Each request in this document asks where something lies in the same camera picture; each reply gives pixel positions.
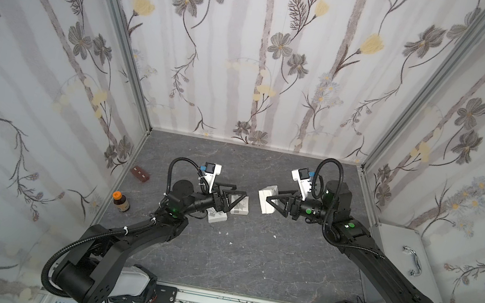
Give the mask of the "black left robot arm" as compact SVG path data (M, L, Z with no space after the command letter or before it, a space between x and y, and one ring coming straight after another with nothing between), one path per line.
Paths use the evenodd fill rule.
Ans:
M235 185L219 183L208 189L202 183L197 192L189 180L179 180L167 189L149 221L113 229L93 225L54 253L41 271L42 287L77 303L106 302L133 254L180 236L190 215L210 208L228 213L245 197Z

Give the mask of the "white jewelry box lid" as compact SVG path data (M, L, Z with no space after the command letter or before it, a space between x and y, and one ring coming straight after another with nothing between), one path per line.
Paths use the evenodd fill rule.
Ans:
M260 200L260 209L261 213L263 215L265 214L273 214L275 212L274 207L270 204L268 201L269 197L272 196L277 196L278 195L278 186L277 185L272 185L272 186L267 186L266 188L263 188L258 191L259 193L259 200Z

